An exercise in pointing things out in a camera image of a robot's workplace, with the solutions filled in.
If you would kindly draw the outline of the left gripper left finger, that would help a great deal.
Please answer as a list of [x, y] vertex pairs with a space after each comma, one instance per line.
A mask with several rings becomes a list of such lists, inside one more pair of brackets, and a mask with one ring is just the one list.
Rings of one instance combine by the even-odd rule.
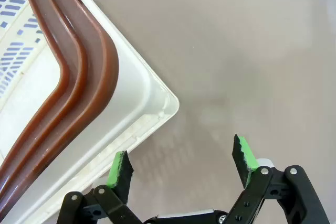
[[127, 206], [132, 173], [128, 152], [117, 152], [105, 184], [85, 195], [79, 191], [65, 195], [60, 222], [97, 223], [99, 219], [108, 218], [112, 223], [141, 223]]

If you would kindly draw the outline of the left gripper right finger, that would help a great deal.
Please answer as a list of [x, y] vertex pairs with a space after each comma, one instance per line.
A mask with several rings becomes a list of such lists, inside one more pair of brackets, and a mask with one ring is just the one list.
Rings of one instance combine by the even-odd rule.
[[257, 162], [244, 137], [235, 135], [232, 156], [243, 191], [225, 218], [226, 223], [253, 223], [266, 199], [275, 199], [287, 223], [329, 223], [305, 170], [299, 165], [279, 171]]

